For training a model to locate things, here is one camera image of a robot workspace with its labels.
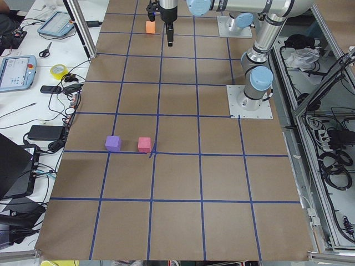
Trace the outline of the black gripper arm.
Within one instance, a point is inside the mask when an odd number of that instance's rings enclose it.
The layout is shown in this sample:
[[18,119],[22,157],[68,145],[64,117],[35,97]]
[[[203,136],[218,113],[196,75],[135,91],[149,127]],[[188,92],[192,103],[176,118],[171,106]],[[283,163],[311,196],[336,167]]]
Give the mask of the black gripper arm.
[[160,7],[160,16],[162,21],[165,23],[165,31],[168,42],[168,47],[173,46],[174,42],[174,25],[173,23],[178,18],[178,8],[164,9]]

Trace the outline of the metal base plate arm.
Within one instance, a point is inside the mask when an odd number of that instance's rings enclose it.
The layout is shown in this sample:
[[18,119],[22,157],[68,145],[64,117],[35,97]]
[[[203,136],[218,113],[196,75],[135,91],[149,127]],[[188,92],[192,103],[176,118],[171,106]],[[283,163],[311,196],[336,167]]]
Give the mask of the metal base plate arm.
[[251,100],[244,94],[244,85],[227,85],[227,98],[231,118],[273,119],[267,93],[259,100]]
[[243,19],[240,16],[217,16],[219,36],[225,38],[252,38],[252,19]]

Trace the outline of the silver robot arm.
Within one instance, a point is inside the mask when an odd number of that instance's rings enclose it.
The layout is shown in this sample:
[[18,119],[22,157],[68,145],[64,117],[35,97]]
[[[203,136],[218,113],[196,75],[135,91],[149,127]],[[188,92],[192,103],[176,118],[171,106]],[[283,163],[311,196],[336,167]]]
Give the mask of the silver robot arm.
[[187,1],[191,14],[203,16],[208,11],[265,14],[253,46],[242,56],[246,85],[237,96],[238,105],[247,110],[259,109],[265,92],[273,81],[272,71],[265,66],[270,50],[287,18],[307,11],[313,1]]
[[172,47],[174,42],[174,22],[178,18],[178,1],[160,0],[159,9],[161,19],[165,24],[168,46]]

